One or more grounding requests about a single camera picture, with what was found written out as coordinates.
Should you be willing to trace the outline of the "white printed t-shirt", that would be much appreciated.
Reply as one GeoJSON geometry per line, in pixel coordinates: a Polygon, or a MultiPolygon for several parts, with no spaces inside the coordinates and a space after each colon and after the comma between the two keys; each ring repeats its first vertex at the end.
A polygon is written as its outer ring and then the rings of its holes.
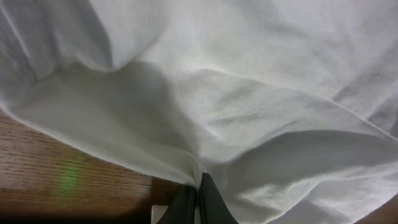
{"type": "Polygon", "coordinates": [[[1,108],[240,223],[397,194],[396,1],[2,1],[1,108]]]}

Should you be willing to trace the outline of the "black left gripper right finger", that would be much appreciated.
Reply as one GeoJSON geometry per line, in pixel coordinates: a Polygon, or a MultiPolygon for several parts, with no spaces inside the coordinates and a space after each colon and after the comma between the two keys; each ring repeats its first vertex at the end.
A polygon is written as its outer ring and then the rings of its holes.
{"type": "Polygon", "coordinates": [[[202,174],[198,200],[201,224],[238,224],[209,173],[202,174]]]}

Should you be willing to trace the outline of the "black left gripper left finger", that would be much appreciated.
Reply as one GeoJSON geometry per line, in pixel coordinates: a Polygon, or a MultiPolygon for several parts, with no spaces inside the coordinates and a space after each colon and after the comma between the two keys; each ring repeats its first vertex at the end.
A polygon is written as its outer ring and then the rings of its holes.
{"type": "Polygon", "coordinates": [[[194,224],[197,190],[183,185],[157,224],[194,224]]]}

